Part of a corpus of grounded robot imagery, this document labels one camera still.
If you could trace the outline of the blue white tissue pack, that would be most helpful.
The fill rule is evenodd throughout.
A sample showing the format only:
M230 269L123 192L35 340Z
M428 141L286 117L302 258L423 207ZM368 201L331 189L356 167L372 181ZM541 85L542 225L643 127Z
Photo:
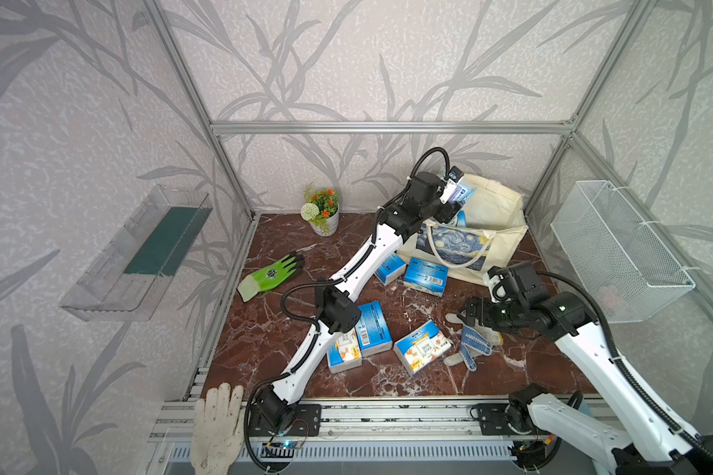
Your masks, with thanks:
M457 217L455 220L455 226L457 228L465 228L467 227L467 218L465 217L465 212L464 211L459 211L457 213Z

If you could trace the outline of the blue barcode tissue pack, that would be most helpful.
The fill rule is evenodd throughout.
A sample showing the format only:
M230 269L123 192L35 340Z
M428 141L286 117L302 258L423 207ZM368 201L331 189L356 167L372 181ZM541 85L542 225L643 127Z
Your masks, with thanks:
M376 269L374 275L382 285L387 286L403 275L406 267L406 262L397 253L392 253Z

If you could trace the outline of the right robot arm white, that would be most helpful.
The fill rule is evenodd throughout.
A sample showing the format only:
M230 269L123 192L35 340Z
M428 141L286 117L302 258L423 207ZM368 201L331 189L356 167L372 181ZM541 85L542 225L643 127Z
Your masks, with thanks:
M608 426L538 384L508 397L504 413L519 435L547 433L613 474L713 474L713 435L687 423L618 350L598 303L578 283L538 271L530 262L493 267L489 298L469 297L457 316L470 328L550 340L584 374L622 427ZM570 291L551 293L552 277Z

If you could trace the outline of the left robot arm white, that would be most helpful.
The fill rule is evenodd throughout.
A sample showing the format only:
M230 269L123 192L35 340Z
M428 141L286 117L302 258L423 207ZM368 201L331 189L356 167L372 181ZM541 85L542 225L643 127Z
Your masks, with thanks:
M360 320L358 297L378 267L416 235L426 221L448 223L461 210L461 203L453 195L462 177L457 167L443 176L427 171L411 173L402 192L378 209L372 234L347 264L327 280L289 291L311 288L314 314L306 320L309 332L291 362L279 376L263 380L249 397L250 411L262 416L271 429L281 431L293 424L294 408L321 359ZM285 313L289 293L284 293L280 302Z

